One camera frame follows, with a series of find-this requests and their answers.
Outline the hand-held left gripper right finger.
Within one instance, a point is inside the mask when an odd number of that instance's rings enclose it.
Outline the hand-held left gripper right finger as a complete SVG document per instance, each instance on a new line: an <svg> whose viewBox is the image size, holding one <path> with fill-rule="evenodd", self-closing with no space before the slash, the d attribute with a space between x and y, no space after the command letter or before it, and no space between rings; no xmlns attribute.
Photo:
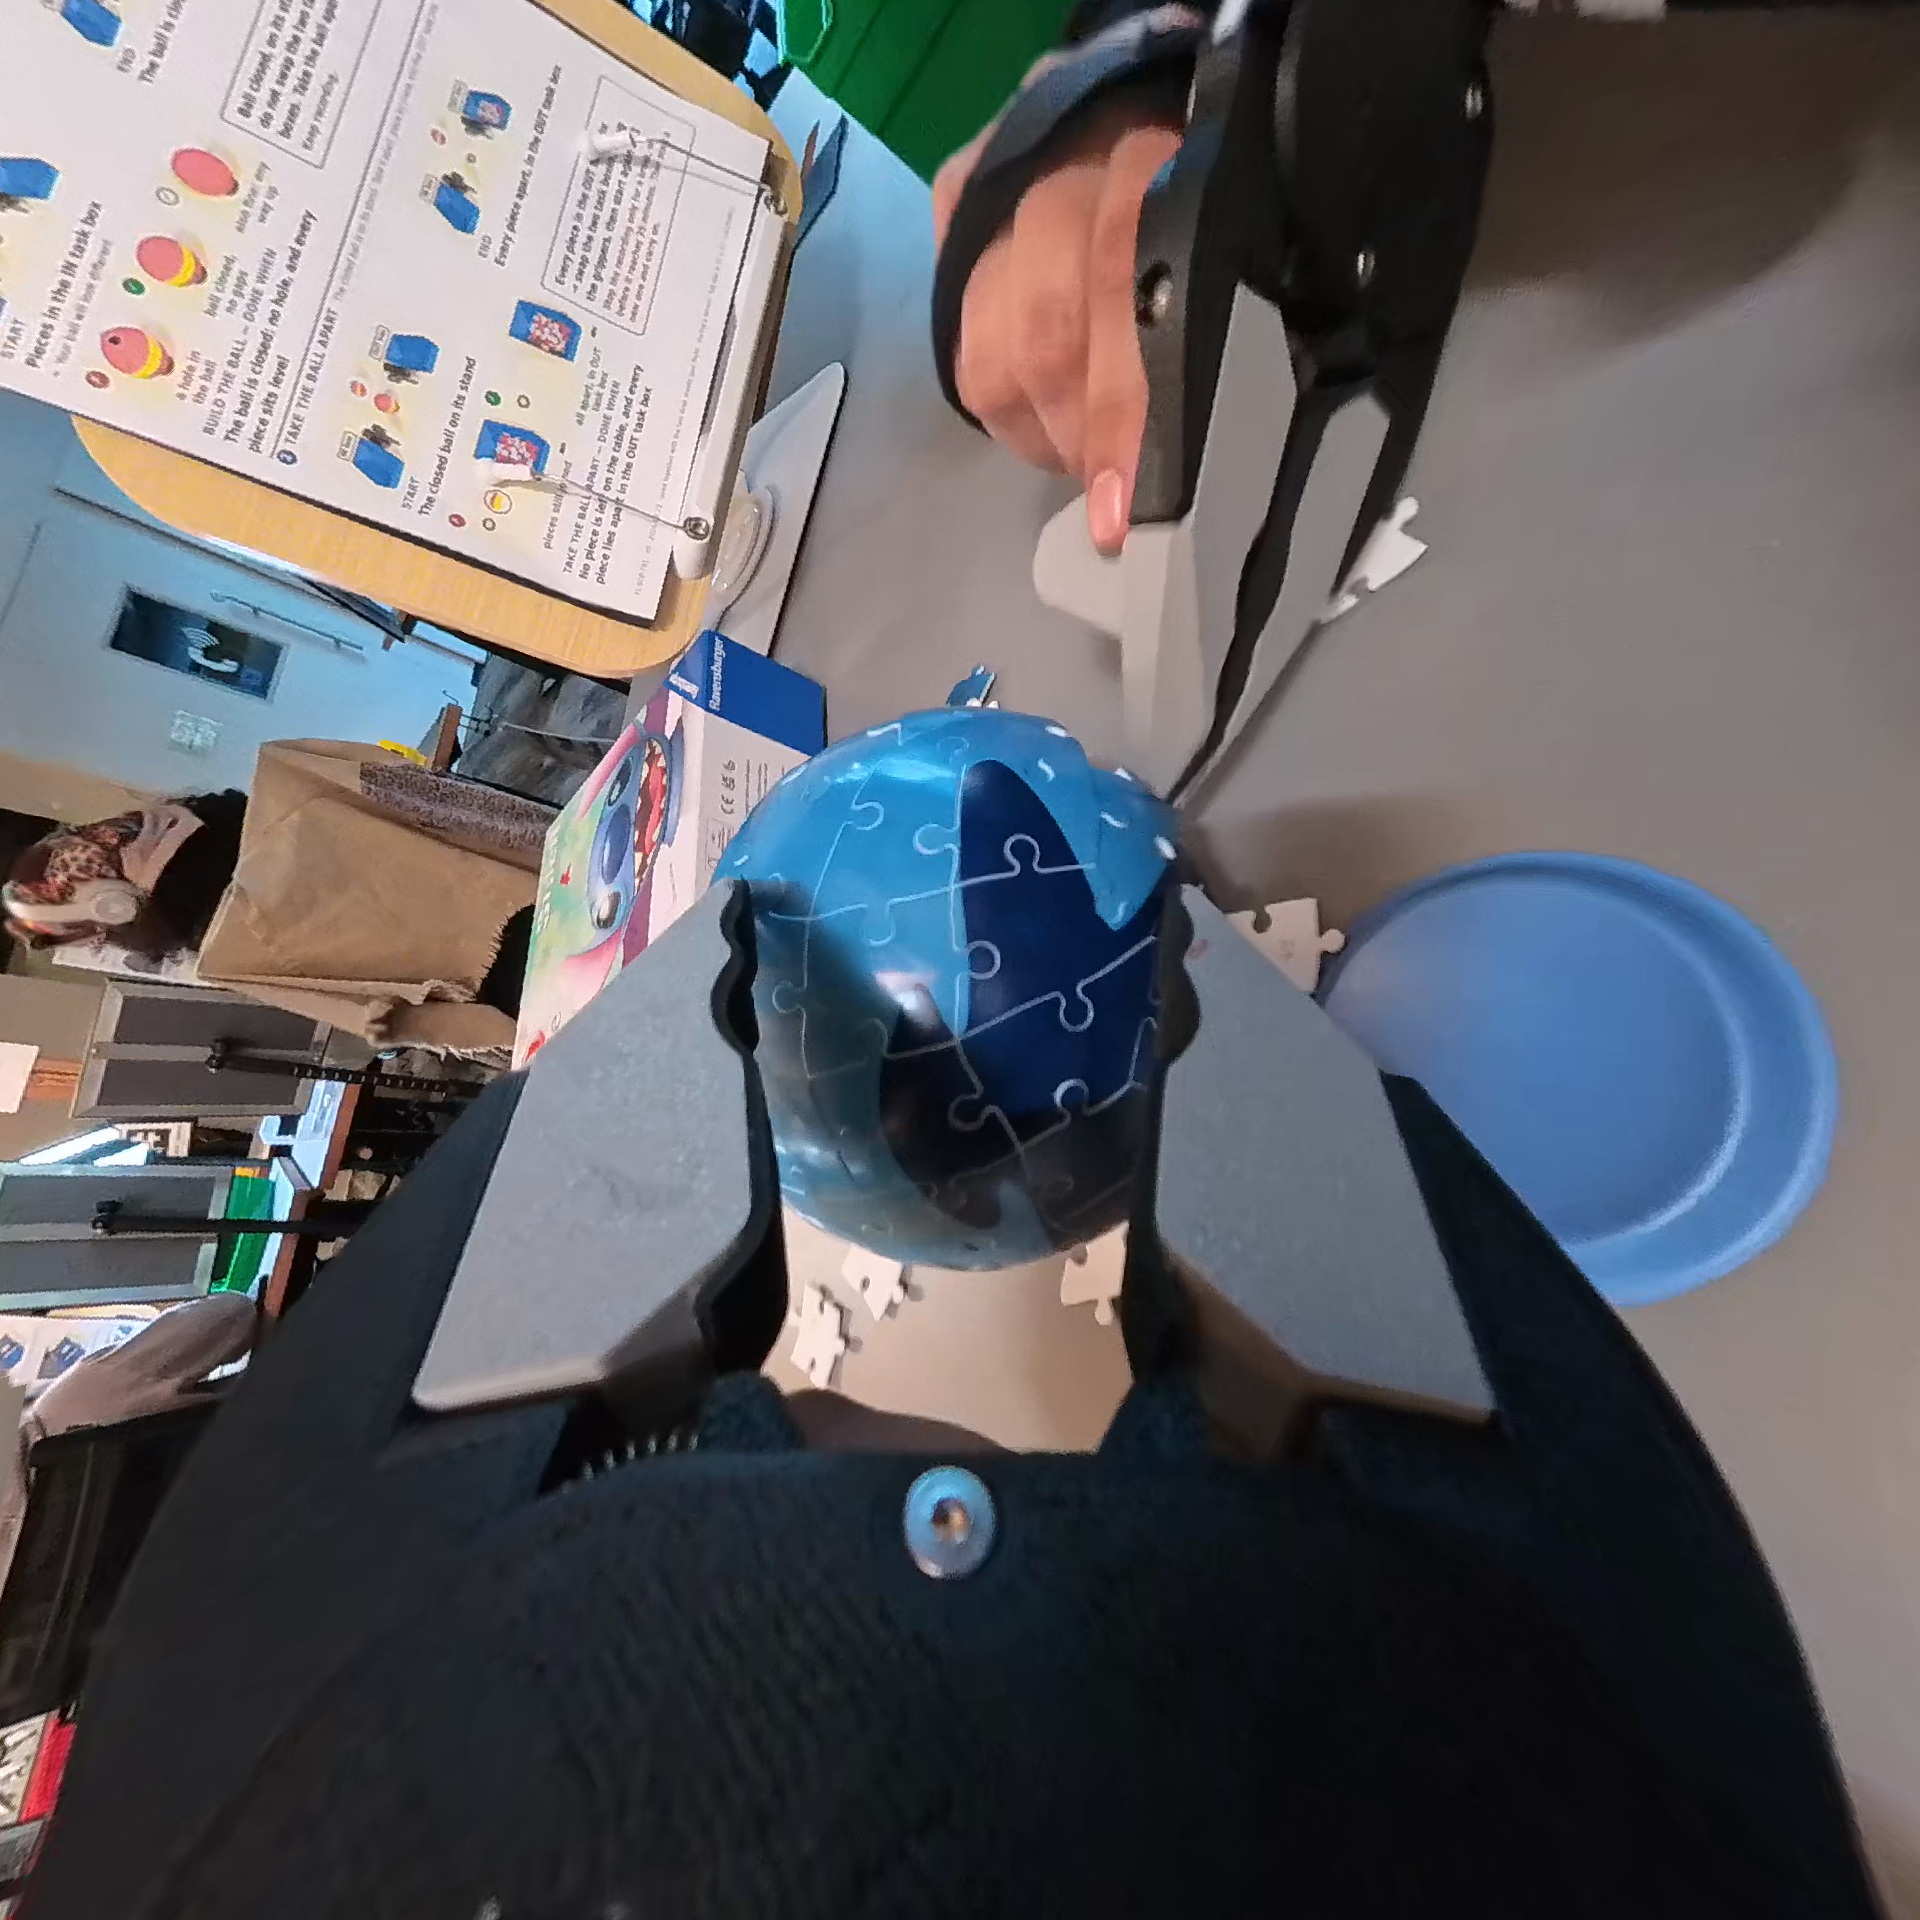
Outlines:
<svg viewBox="0 0 1920 1920"><path fill-rule="evenodd" d="M1160 926L1162 1031L1126 1223L1124 1354L1208 1419L1497 1402L1373 1062L1193 884Z"/></svg>

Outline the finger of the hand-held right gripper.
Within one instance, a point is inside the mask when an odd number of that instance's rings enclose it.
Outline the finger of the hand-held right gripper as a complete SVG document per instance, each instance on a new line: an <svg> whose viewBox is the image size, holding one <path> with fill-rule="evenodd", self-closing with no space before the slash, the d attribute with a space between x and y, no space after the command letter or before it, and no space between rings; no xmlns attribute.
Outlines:
<svg viewBox="0 0 1920 1920"><path fill-rule="evenodd" d="M1128 529L1117 558L1121 730L1132 755L1222 754L1267 702L1301 615L1241 603L1274 508L1289 519L1308 461L1282 310L1234 288L1188 510Z"/></svg>
<svg viewBox="0 0 1920 1920"><path fill-rule="evenodd" d="M1174 800L1208 783L1325 620L1362 540L1387 426L1372 387L1300 400L1244 554L1226 648L1201 705L1204 730L1168 789Z"/></svg>

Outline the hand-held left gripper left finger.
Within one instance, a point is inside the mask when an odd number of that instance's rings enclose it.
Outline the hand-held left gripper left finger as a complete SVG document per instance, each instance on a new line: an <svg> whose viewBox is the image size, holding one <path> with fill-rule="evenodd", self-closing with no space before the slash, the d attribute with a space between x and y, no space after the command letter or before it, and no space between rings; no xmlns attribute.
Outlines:
<svg viewBox="0 0 1920 1920"><path fill-rule="evenodd" d="M753 981L751 894L716 880L515 1071L422 1412L682 1413L762 1369L788 1264Z"/></svg>

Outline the blue plastic ball stand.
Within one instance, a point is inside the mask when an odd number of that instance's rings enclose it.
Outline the blue plastic ball stand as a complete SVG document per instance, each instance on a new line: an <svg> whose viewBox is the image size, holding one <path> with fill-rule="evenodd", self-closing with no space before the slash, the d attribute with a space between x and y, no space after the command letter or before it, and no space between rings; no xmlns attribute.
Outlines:
<svg viewBox="0 0 1920 1920"><path fill-rule="evenodd" d="M1613 1308L1733 1274L1825 1182L1827 1022L1780 946L1685 877L1561 850L1451 865L1351 923L1316 997Z"/></svg>

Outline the blue puzzle ball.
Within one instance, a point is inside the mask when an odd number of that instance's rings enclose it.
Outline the blue puzzle ball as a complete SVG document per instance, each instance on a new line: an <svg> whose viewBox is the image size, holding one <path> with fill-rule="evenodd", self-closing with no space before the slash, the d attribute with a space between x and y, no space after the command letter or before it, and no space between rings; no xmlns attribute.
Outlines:
<svg viewBox="0 0 1920 1920"><path fill-rule="evenodd" d="M749 896L786 1209L946 1270L1121 1225L1179 830L1067 727L996 705L905 713L782 777L716 873Z"/></svg>

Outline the colourful cartoon puzzle box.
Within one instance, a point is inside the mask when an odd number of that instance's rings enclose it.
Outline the colourful cartoon puzzle box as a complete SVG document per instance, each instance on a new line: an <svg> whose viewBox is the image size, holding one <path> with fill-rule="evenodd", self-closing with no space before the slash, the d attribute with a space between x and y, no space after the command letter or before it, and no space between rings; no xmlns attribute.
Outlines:
<svg viewBox="0 0 1920 1920"><path fill-rule="evenodd" d="M698 901L756 804L823 745L817 683L696 638L546 834L513 1067Z"/></svg>

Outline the person's right hand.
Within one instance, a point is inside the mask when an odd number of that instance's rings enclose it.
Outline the person's right hand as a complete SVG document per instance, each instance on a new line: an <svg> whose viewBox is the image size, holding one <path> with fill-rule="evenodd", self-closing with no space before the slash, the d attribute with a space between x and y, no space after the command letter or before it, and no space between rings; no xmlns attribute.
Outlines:
<svg viewBox="0 0 1920 1920"><path fill-rule="evenodd" d="M1179 144L1143 108L1106 108L1024 190L961 299L961 407L1026 466L1078 481L1088 536L1108 558L1128 540L1147 414L1140 211Z"/></svg>

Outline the beige cloth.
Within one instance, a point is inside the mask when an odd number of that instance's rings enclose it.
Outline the beige cloth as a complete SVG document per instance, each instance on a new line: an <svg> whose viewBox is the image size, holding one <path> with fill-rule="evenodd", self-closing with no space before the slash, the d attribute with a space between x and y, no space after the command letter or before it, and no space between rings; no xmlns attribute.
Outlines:
<svg viewBox="0 0 1920 1920"><path fill-rule="evenodd" d="M510 1052L481 990L556 817L369 742L267 742L197 981L374 1046Z"/></svg>

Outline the green plastic bin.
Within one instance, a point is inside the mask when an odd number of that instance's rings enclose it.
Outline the green plastic bin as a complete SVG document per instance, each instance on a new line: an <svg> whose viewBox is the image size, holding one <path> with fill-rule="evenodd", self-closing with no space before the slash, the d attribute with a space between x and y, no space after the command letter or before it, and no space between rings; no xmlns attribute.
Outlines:
<svg viewBox="0 0 1920 1920"><path fill-rule="evenodd" d="M778 1L801 69L918 180L966 148L1066 34L1071 1Z"/></svg>

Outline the wooden document stand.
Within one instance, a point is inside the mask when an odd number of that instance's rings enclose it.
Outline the wooden document stand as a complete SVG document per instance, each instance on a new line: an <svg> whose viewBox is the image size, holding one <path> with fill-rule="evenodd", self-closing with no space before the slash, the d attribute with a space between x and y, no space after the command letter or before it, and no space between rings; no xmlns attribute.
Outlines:
<svg viewBox="0 0 1920 1920"><path fill-rule="evenodd" d="M748 451L769 439L759 427L772 384L804 222L804 167L766 108L729 75L618 3L539 1L537 12L627 77L758 135L776 238L756 238L734 295L731 342L716 372L711 451L722 499L711 529L682 536L651 617L588 608L500 574L425 540L393 531L299 493L194 458L110 423L73 420L106 480L167 529L239 547L424 622L458 632L497 654L539 662L593 679L634 679L676 659L703 630L719 625L751 571L724 574L719 554L738 524L734 503L748 491Z"/></svg>

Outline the dark wall sign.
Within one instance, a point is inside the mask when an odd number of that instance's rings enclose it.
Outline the dark wall sign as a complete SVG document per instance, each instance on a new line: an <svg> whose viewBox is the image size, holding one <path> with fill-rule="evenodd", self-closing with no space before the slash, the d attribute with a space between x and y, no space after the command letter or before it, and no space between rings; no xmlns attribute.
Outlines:
<svg viewBox="0 0 1920 1920"><path fill-rule="evenodd" d="M107 648L255 704L273 700L283 663L282 642L139 589L123 593Z"/></svg>

